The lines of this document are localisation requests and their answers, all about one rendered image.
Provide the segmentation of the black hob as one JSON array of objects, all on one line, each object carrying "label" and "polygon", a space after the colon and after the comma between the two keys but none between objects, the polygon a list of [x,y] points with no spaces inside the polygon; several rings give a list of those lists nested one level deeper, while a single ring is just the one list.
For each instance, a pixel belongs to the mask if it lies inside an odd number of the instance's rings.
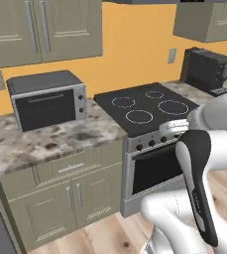
[{"label": "black hob", "polygon": [[158,131],[168,121],[185,119],[197,107],[158,82],[98,93],[94,101],[131,138]]}]

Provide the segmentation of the grey toaster oven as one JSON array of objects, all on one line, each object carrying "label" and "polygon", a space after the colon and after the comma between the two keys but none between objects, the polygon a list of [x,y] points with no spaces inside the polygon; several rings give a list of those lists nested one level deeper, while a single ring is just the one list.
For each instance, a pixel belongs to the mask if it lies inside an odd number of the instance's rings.
[{"label": "grey toaster oven", "polygon": [[7,87],[22,132],[86,117],[85,85],[69,70],[11,77]]}]

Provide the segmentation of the olive wall cupboard run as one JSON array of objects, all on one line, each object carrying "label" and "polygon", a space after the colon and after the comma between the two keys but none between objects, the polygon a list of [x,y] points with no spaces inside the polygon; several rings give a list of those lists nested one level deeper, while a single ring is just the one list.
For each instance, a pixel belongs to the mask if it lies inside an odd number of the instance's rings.
[{"label": "olive wall cupboard run", "polygon": [[201,43],[227,41],[227,2],[178,3],[173,34]]}]

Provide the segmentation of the olive base cupboard door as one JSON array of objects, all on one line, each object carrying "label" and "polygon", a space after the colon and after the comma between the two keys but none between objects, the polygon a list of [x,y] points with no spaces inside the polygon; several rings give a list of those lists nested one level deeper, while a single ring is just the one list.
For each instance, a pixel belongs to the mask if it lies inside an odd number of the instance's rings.
[{"label": "olive base cupboard door", "polygon": [[10,201],[19,233],[28,251],[76,229],[74,204],[69,208],[66,187],[70,181]]},{"label": "olive base cupboard door", "polygon": [[[82,228],[120,210],[122,164],[87,173],[72,180],[76,223]],[[77,200],[76,184],[80,183],[82,207]]]}]

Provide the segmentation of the silver oven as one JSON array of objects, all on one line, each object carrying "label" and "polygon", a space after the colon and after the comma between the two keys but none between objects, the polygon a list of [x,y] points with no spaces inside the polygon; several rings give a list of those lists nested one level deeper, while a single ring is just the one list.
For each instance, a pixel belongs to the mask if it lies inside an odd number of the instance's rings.
[{"label": "silver oven", "polygon": [[[183,174],[174,177],[164,183],[158,184],[147,190],[143,190],[139,193],[133,194],[133,181],[134,181],[134,166],[133,158],[137,155],[151,152],[161,147],[168,146],[170,144],[176,144],[177,136],[167,138],[165,143],[161,142],[160,131],[154,131],[138,137],[127,137],[124,141],[124,153],[123,153],[123,171],[122,171],[122,190],[121,190],[121,208],[120,212],[123,217],[128,217],[141,210],[142,198],[150,193],[162,192],[162,191],[176,191],[185,188]],[[149,146],[149,142],[155,140],[154,147]],[[137,145],[142,144],[142,151],[137,151]]]}]

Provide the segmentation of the black coffee machine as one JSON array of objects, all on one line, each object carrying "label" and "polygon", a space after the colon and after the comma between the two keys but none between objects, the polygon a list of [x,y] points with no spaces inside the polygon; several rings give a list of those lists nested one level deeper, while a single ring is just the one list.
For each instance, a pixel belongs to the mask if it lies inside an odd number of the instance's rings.
[{"label": "black coffee machine", "polygon": [[186,49],[180,81],[214,97],[227,93],[227,56],[193,47]]}]

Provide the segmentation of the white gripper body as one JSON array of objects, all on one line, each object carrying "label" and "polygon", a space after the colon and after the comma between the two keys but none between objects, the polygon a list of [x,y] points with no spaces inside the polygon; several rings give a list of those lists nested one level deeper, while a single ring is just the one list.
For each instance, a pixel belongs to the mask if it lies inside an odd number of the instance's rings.
[{"label": "white gripper body", "polygon": [[184,132],[188,129],[188,125],[186,119],[178,119],[162,124],[159,129],[161,133]]}]

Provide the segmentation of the olive wall cupboard door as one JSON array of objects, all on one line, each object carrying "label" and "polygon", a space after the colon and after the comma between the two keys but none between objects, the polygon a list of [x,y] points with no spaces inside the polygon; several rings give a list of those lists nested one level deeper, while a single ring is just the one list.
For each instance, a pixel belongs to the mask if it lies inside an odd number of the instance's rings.
[{"label": "olive wall cupboard door", "polygon": [[0,67],[38,64],[42,61],[34,2],[30,0],[38,53],[35,54],[27,22],[25,0],[0,0]]},{"label": "olive wall cupboard door", "polygon": [[102,55],[102,0],[45,0],[51,51],[46,52],[39,0],[34,0],[44,62]]}]

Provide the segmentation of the olive drawer front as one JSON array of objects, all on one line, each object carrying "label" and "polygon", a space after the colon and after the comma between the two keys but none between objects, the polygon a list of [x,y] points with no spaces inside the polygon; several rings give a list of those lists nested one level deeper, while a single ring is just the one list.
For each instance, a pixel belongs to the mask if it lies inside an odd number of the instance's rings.
[{"label": "olive drawer front", "polygon": [[[52,183],[62,181],[81,173],[102,169],[122,162],[123,141],[117,140],[106,143],[102,146],[92,147],[82,152],[59,158],[50,162],[42,163],[33,170],[36,188],[44,188]],[[84,163],[83,167],[63,174],[57,171],[68,165]]]}]

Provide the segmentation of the black oven door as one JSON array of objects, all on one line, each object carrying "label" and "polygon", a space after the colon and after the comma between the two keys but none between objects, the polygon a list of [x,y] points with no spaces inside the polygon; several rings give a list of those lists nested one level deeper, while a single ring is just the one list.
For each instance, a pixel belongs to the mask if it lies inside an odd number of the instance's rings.
[{"label": "black oven door", "polygon": [[182,170],[175,155],[175,144],[158,148],[133,158],[133,194],[152,188],[174,177]]}]

